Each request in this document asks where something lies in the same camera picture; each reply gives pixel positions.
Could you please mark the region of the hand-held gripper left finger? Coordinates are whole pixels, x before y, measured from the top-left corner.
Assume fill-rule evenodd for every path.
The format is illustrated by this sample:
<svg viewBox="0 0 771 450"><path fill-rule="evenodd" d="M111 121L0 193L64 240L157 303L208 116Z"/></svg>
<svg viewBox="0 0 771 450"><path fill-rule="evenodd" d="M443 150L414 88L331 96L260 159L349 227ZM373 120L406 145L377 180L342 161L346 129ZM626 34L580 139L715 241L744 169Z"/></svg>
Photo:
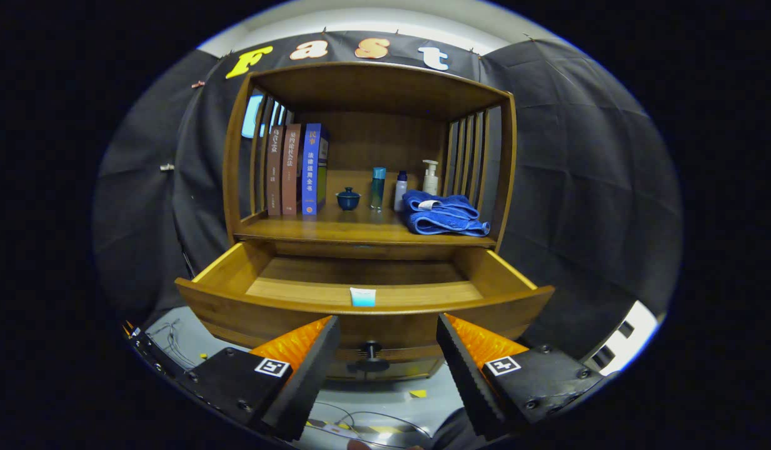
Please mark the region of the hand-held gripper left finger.
<svg viewBox="0 0 771 450"><path fill-rule="evenodd" d="M326 316L253 351L227 347L177 375L180 387L255 432L296 441L302 435L340 342Z"/></svg>

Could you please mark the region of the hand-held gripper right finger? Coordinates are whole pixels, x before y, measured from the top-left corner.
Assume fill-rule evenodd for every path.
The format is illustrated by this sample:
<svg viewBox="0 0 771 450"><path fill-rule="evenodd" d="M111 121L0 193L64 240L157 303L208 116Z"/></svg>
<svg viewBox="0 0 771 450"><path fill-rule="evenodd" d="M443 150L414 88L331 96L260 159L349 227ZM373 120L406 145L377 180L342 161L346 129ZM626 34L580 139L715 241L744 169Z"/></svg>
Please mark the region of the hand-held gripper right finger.
<svg viewBox="0 0 771 450"><path fill-rule="evenodd" d="M615 377L547 344L526 347L451 314L438 316L436 340L474 432L486 439L565 415Z"/></svg>

